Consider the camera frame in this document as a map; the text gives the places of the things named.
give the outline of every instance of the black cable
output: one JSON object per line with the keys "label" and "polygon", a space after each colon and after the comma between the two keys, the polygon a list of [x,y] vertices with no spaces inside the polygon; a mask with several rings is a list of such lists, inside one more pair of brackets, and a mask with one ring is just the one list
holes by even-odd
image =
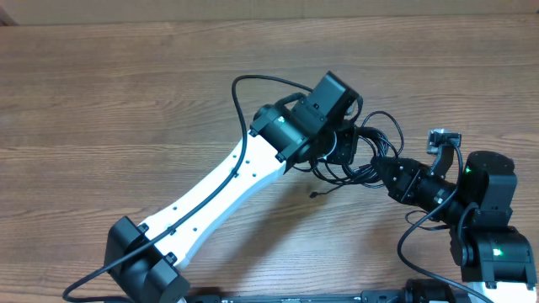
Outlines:
{"label": "black cable", "polygon": [[[383,131],[378,130],[377,128],[374,128],[374,127],[366,126],[366,123],[369,121],[369,119],[376,114],[383,114],[387,116],[389,119],[391,119],[393,124],[395,124],[395,127],[397,128],[400,141],[401,141],[401,144],[398,150],[387,139],[387,136],[386,134],[383,133]],[[389,113],[385,111],[375,111],[373,113],[370,113],[363,120],[361,127],[357,127],[356,130],[358,134],[358,139],[361,139],[364,142],[366,142],[369,145],[369,147],[372,149],[373,157],[385,157],[389,153],[390,149],[392,150],[394,156],[398,157],[400,153],[403,151],[403,148],[404,148],[403,131],[401,130],[401,127],[398,124],[398,122]],[[370,163],[361,165],[358,168],[352,168],[348,164],[342,165],[341,168],[343,170],[343,173],[346,175],[346,177],[343,177],[343,178],[338,177],[337,174],[334,173],[332,168],[330,168],[327,163],[324,163],[324,164],[328,170],[328,173],[331,175],[331,177],[324,176],[323,173],[317,167],[315,167],[312,170],[312,172],[314,173],[315,177],[325,182],[331,183],[335,185],[335,187],[325,193],[312,192],[310,195],[312,198],[320,194],[331,193],[332,191],[336,189],[340,189],[341,187],[345,185],[360,184],[371,189],[379,189],[384,186],[383,183],[379,183],[381,181],[381,178],[380,176],[378,176],[375,169],[372,167]]]}
{"label": "black cable", "polygon": [[360,118],[360,114],[361,114],[361,106],[363,105],[363,99],[360,100],[359,99],[356,99],[355,102],[357,103],[357,113],[355,113],[354,117],[352,117],[352,119],[350,119],[350,122],[354,123],[357,121],[358,118]]}
{"label": "black cable", "polygon": [[305,98],[305,95],[303,93],[293,93],[290,96],[284,97],[281,100],[275,102],[275,107],[287,105],[288,103],[292,103],[301,98]]}
{"label": "black cable", "polygon": [[[410,217],[410,215],[415,214],[415,213],[423,213],[423,214],[428,215],[428,213],[424,210],[412,210],[404,216],[404,220],[406,220],[406,222],[408,222],[410,225],[413,225],[413,223],[410,222],[408,218]],[[449,229],[450,227],[447,224],[442,224],[442,225],[433,226],[433,227],[418,226],[418,228],[421,228],[422,230],[426,230],[426,231],[442,231],[445,229]]]}
{"label": "black cable", "polygon": [[242,128],[242,151],[240,153],[240,156],[237,160],[236,166],[231,170],[231,172],[228,174],[228,176],[223,180],[223,182],[210,194],[208,197],[206,197],[202,202],[200,202],[195,208],[193,208],[190,212],[188,212],[186,215],[181,217],[179,220],[177,220],[174,224],[172,224],[167,230],[160,233],[157,237],[153,238],[150,242],[144,244],[143,246],[137,248],[136,250],[126,254],[124,257],[119,258],[115,260],[112,263],[109,263],[107,265],[104,265],[102,268],[95,270],[91,274],[88,274],[87,276],[81,278],[79,281],[69,285],[62,294],[62,299],[67,302],[99,302],[99,301],[117,301],[117,302],[130,302],[132,303],[132,300],[123,296],[96,296],[96,297],[85,297],[85,298],[75,298],[70,296],[71,292],[77,289],[78,287],[82,286],[83,284],[86,284],[92,279],[95,279],[96,277],[100,276],[101,274],[111,270],[115,266],[137,256],[138,254],[142,253],[143,251],[147,250],[149,247],[155,245],[157,242],[161,241],[164,237],[166,237],[168,234],[174,232],[176,228],[178,228],[182,223],[184,223],[186,220],[188,220],[192,215],[194,215],[197,211],[202,209],[205,205],[207,205],[213,198],[215,198],[227,185],[228,183],[234,178],[236,175],[238,169],[243,163],[243,159],[245,158],[245,152],[247,150],[247,125],[245,123],[245,118],[243,117],[243,112],[240,107],[239,101],[237,100],[237,94],[236,94],[236,86],[237,83],[240,82],[243,79],[263,79],[263,80],[270,80],[270,81],[276,81],[281,82],[284,84],[288,84],[297,88],[304,89],[308,92],[311,92],[312,89],[309,87],[306,87],[304,85],[301,85],[296,82],[288,81],[285,79],[281,79],[278,77],[272,77],[272,76],[263,76],[263,75],[244,75],[237,77],[232,82],[232,100],[234,102],[234,106],[237,111],[237,117],[239,119],[239,123]]}
{"label": "black cable", "polygon": [[458,221],[458,225],[456,226],[456,235],[458,239],[462,242],[462,229],[464,225],[464,220],[466,219],[466,216],[468,213],[472,210],[477,210],[479,208],[479,205],[475,202],[470,203],[464,211],[462,212],[461,218]]}
{"label": "black cable", "polygon": [[464,286],[462,284],[459,284],[459,283],[457,283],[457,282],[455,282],[453,280],[450,280],[448,278],[444,278],[444,277],[442,277],[442,276],[440,276],[438,274],[431,273],[430,271],[425,270],[425,269],[411,263],[403,255],[404,241],[412,233],[412,231],[414,231],[416,228],[418,228],[421,224],[423,224],[423,222],[427,221],[430,217],[432,217],[433,215],[436,215],[438,212],[440,212],[440,210],[444,209],[451,202],[453,197],[455,197],[455,195],[456,195],[456,191],[458,190],[458,185],[462,180],[462,170],[463,170],[464,164],[463,164],[462,154],[461,154],[460,148],[451,141],[449,141],[449,143],[453,146],[453,148],[456,151],[456,155],[458,156],[458,167],[459,167],[459,169],[458,169],[458,178],[457,178],[457,181],[456,181],[456,187],[453,190],[453,192],[447,197],[447,199],[445,199],[442,203],[440,203],[440,205],[438,205],[438,207],[436,207],[434,210],[432,210],[429,214],[425,215],[419,221],[415,222],[412,226],[410,226],[410,228],[406,232],[404,232],[403,236],[398,241],[397,254],[398,254],[398,257],[401,259],[401,261],[403,261],[403,263],[405,263],[408,267],[410,267],[411,269],[417,271],[418,273],[424,274],[427,277],[430,277],[432,279],[437,279],[437,280],[439,280],[439,281],[441,281],[443,283],[446,283],[446,284],[448,284],[450,286],[458,288],[459,290],[464,290],[468,294],[475,295],[477,298],[485,301],[486,303],[493,303],[489,298],[487,298],[484,295],[481,295],[476,290],[472,290],[469,287],[466,287],[466,286]]}
{"label": "black cable", "polygon": [[318,166],[318,160],[314,161],[314,162],[311,162],[311,166],[309,168],[299,168],[299,167],[296,167],[296,166],[293,166],[292,168],[302,172],[302,173],[311,173],[314,168],[316,168]]}

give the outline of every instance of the white arm link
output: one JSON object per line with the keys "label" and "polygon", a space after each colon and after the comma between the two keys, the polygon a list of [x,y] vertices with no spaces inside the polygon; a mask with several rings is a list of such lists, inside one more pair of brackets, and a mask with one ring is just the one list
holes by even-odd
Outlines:
{"label": "white arm link", "polygon": [[[484,282],[471,282],[468,287],[486,296],[494,303],[536,303],[536,288],[528,290],[526,283],[497,282],[496,289],[488,289]],[[475,295],[469,295],[472,303],[483,303]]]}
{"label": "white arm link", "polygon": [[[241,149],[240,141],[232,153],[187,194],[147,217],[142,222],[149,227],[147,238],[151,240],[165,231],[215,190],[236,165]],[[174,264],[178,270],[186,268],[202,243],[232,212],[252,194],[285,173],[286,162],[279,162],[276,154],[276,149],[262,136],[248,136],[247,152],[238,175],[206,206],[179,226],[172,236],[156,243],[156,248],[163,255],[173,253],[178,258]]]}

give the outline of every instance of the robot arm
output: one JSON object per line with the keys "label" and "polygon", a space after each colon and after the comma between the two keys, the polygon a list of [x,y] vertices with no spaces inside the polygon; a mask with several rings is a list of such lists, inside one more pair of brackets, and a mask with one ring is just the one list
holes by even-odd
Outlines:
{"label": "robot arm", "polygon": [[[294,101],[292,109],[285,106]],[[208,236],[249,196],[293,165],[334,152],[334,133],[355,102],[362,105],[359,94],[328,72],[309,96],[294,93],[262,107],[251,124],[243,163],[207,204],[198,209],[237,165],[241,141],[213,172],[167,208],[139,226],[124,217],[111,227],[105,265],[170,231],[135,258],[114,266],[109,271],[112,278],[136,303],[179,301],[189,288],[179,271],[187,267]],[[180,218],[195,209],[192,216],[177,225]]]}
{"label": "robot arm", "polygon": [[[266,76],[237,78],[232,85],[232,96],[236,102],[235,83],[240,78],[276,79]],[[397,151],[379,130],[364,127],[370,116],[380,112],[367,116],[363,125],[357,128],[355,119],[361,111],[362,98],[331,72],[313,90],[282,79],[275,81],[292,83],[311,93],[308,96],[294,93],[275,104],[263,106],[254,116],[248,135],[244,131],[243,140],[231,154],[182,198],[149,216],[138,226],[127,217],[116,222],[109,230],[105,266],[69,286],[64,291],[65,300],[183,301],[189,283],[179,272],[189,265],[202,243],[232,212],[295,164],[310,162],[317,175],[316,163],[326,162],[349,168],[344,169],[347,183],[329,180],[338,185],[336,188],[363,182],[373,188],[385,184],[389,196],[401,204],[418,206],[428,212],[440,209],[427,217],[433,221],[444,221],[450,228],[451,255],[461,267],[462,280],[479,292],[478,295],[496,303],[535,302],[536,272],[530,244],[514,227],[508,226],[512,213],[510,202],[516,187],[515,167],[510,159],[490,151],[476,151],[468,158],[462,181],[449,183],[445,181],[445,175],[452,164],[451,146],[460,146],[460,134],[443,130],[430,132],[427,152],[437,155],[437,158],[429,167],[414,159],[398,157],[403,145]],[[288,109],[285,105],[292,102],[296,103]],[[358,113],[350,121],[345,120],[344,116],[350,114],[355,102],[359,107]],[[238,105],[237,110],[245,129]],[[396,126],[402,139],[400,128]],[[374,145],[366,140],[369,136],[377,139]],[[358,137],[369,143],[375,156],[371,167],[362,166],[352,172],[349,165],[353,161]],[[384,157],[389,146],[395,157]],[[368,178],[360,181],[358,178],[364,175]],[[372,185],[380,179],[383,184]],[[71,291],[104,271],[129,299],[69,296]],[[381,303],[482,302],[473,295],[453,294],[449,283],[459,285],[453,281],[442,282],[441,279],[410,280],[404,290],[366,290],[352,301],[370,298],[368,301],[374,299]],[[460,286],[462,290],[473,292]]]}

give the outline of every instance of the wooden table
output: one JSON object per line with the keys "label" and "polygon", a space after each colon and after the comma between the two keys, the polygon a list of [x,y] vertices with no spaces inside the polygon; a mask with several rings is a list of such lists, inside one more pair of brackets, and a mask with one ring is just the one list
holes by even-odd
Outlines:
{"label": "wooden table", "polygon": [[[315,85],[331,70],[393,114],[404,156],[431,162],[426,132],[515,159],[511,223],[539,264],[539,15],[0,28],[0,301],[59,302],[103,262],[108,229],[186,192],[239,140],[230,84],[261,73]],[[295,92],[241,83],[248,120]],[[391,122],[376,118],[393,141]],[[366,162],[360,146],[356,162]],[[412,208],[385,189],[329,189],[290,171],[201,248],[184,276],[237,295],[353,293],[419,277],[396,254]],[[405,255],[460,279],[445,231]],[[77,295],[120,294],[103,276]]]}

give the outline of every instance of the black plastic housing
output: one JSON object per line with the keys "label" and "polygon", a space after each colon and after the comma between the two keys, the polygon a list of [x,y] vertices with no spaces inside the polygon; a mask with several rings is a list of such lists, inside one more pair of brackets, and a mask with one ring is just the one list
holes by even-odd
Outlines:
{"label": "black plastic housing", "polygon": [[[146,226],[136,227],[126,216],[109,230],[104,264],[124,257],[148,243]],[[163,256],[154,246],[113,267],[109,274],[135,303],[176,303],[189,290],[189,282],[174,267],[176,257]]]}
{"label": "black plastic housing", "polygon": [[294,164],[318,158],[330,151],[334,131],[344,121],[346,109],[363,99],[332,72],[328,72],[308,97],[298,96],[289,110],[286,102],[265,105],[254,116],[251,136],[262,136],[277,150],[277,160]]}
{"label": "black plastic housing", "polygon": [[461,266],[463,282],[520,282],[531,289],[537,283],[530,243],[513,226],[497,231],[472,229],[464,233],[464,247],[451,229],[451,255]]}
{"label": "black plastic housing", "polygon": [[517,179],[515,164],[508,157],[492,151],[475,151],[467,159],[459,187],[463,204],[475,202],[479,210],[473,213],[475,226],[507,226],[513,210],[510,208]]}
{"label": "black plastic housing", "polygon": [[[414,159],[373,157],[371,165],[386,185],[387,195],[401,204],[418,206],[428,212],[438,207],[455,189],[455,184],[431,175],[428,166]],[[431,220],[455,225],[463,208],[461,203],[450,203]]]}

